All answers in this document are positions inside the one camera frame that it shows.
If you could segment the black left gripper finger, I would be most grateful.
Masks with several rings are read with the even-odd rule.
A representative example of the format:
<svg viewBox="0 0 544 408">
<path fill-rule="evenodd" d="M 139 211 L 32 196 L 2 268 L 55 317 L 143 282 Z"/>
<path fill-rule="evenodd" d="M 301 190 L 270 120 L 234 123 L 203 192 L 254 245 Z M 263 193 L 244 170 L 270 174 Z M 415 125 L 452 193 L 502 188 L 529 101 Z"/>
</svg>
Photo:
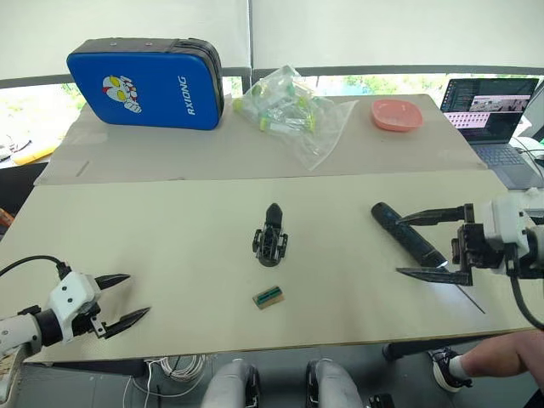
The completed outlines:
<svg viewBox="0 0 544 408">
<path fill-rule="evenodd" d="M 94 279 L 97 291 L 103 291 L 116 286 L 130 278 L 127 274 L 101 275 Z"/>
<path fill-rule="evenodd" d="M 141 320 L 149 311 L 150 307 L 135 310 L 132 313 L 122 316 L 118 322 L 105 326 L 104 339 L 114 337 L 115 335 L 126 331 Z"/>
</svg>

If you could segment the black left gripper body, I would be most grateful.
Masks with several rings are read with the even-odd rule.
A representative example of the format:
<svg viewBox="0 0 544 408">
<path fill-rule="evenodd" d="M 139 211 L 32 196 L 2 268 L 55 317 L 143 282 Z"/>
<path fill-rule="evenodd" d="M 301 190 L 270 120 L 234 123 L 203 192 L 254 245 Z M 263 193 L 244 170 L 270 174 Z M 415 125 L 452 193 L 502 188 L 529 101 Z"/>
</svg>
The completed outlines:
<svg viewBox="0 0 544 408">
<path fill-rule="evenodd" d="M 105 324 L 99 320 L 101 307 L 94 304 L 85 313 L 78 314 L 71 322 L 73 336 L 78 337 L 88 333 L 94 333 L 97 338 L 105 337 Z"/>
</svg>

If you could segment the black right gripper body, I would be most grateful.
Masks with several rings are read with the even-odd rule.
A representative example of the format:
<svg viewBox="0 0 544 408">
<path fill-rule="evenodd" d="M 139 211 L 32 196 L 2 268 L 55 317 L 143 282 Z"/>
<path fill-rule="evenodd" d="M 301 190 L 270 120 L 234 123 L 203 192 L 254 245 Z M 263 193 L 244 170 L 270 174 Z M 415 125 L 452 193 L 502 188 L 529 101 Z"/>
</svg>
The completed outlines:
<svg viewBox="0 0 544 408">
<path fill-rule="evenodd" d="M 472 268 L 497 269 L 504 252 L 494 249 L 485 238 L 482 223 L 475 222 L 473 204 L 464 204 L 460 210 L 463 224 L 458 228 L 456 238 L 451 240 L 452 261 L 462 273 L 471 273 Z"/>
</svg>

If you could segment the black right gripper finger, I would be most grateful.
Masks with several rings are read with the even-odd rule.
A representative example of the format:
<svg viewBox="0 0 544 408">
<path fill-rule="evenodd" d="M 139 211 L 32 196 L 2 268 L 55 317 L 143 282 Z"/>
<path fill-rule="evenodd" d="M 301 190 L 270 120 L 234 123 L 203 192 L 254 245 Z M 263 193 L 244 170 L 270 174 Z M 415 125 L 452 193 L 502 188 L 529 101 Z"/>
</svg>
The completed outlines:
<svg viewBox="0 0 544 408">
<path fill-rule="evenodd" d="M 441 268 L 397 268 L 399 273 L 431 283 L 451 284 L 458 286 L 472 286 L 471 272 L 450 272 L 446 267 Z"/>
<path fill-rule="evenodd" d="M 396 224 L 430 226 L 446 222 L 464 220 L 464 206 L 428 209 L 406 215 L 396 221 Z"/>
</svg>

